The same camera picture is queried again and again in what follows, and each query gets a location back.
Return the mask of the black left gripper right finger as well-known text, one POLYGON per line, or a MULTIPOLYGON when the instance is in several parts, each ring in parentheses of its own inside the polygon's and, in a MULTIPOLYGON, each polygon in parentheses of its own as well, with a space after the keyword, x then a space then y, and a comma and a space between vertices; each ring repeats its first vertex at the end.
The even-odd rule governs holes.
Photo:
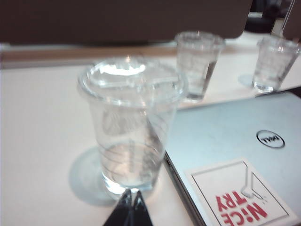
POLYGON ((147 206, 140 191, 136 193, 134 204, 132 206, 132 225, 133 226, 152 226, 153 223, 149 216, 147 206))

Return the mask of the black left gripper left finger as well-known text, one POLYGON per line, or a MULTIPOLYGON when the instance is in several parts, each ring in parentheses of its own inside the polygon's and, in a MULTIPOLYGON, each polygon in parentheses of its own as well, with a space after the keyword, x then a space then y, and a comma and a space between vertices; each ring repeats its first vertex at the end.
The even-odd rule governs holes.
POLYGON ((104 226, 130 226, 132 218, 132 194, 130 189, 126 189, 104 226))

